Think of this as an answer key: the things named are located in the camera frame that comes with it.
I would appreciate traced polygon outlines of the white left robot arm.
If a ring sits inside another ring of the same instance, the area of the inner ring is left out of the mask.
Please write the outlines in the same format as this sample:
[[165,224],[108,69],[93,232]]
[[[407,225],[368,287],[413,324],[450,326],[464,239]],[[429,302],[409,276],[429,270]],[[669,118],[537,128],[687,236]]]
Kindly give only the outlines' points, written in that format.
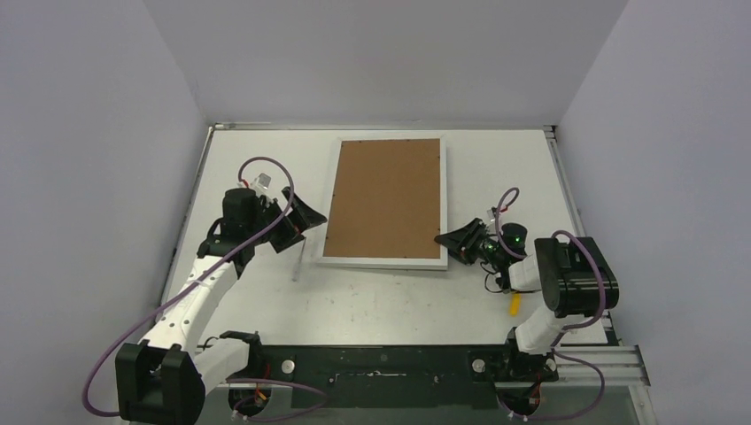
[[219,303],[239,281],[259,244],[275,252],[304,241],[304,231],[326,217],[290,187],[280,206],[260,189],[228,190],[222,215],[197,249],[179,295],[165,303],[155,325],[115,357],[119,416],[148,424],[194,424],[205,398],[231,377],[264,378],[270,370],[256,333],[226,331],[211,347],[199,343]]

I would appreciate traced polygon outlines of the white picture frame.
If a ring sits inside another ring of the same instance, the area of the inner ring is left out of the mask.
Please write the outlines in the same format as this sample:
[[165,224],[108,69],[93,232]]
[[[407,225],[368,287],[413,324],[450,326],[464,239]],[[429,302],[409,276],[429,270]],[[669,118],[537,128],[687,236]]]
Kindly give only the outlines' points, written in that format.
[[316,261],[326,267],[448,268],[436,236],[448,229],[441,135],[345,137],[334,145]]

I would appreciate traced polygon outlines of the clear handle screwdriver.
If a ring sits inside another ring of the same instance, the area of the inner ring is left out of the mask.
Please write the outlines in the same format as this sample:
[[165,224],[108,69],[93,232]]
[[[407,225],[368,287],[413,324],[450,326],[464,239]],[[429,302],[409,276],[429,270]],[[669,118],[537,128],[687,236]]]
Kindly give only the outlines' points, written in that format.
[[305,257],[306,242],[307,242],[307,240],[305,239],[301,243],[301,245],[299,246],[298,257],[297,257],[295,265],[294,265],[294,267],[292,269],[291,280],[293,282],[297,282],[299,280],[299,277],[300,277],[301,267],[302,267],[302,263],[303,263],[303,260],[304,260],[304,257]]

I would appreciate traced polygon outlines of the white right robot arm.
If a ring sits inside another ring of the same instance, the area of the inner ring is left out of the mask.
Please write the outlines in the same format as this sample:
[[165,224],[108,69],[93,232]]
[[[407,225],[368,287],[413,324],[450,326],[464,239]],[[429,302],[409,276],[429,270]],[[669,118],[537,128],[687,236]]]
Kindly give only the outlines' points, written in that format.
[[518,223],[487,225],[474,219],[435,242],[466,266],[488,267],[503,294],[538,293],[543,304],[514,327],[500,366],[521,380],[536,367],[535,355],[549,353],[571,331],[588,328],[619,300],[619,284],[597,242],[559,230],[527,242]]

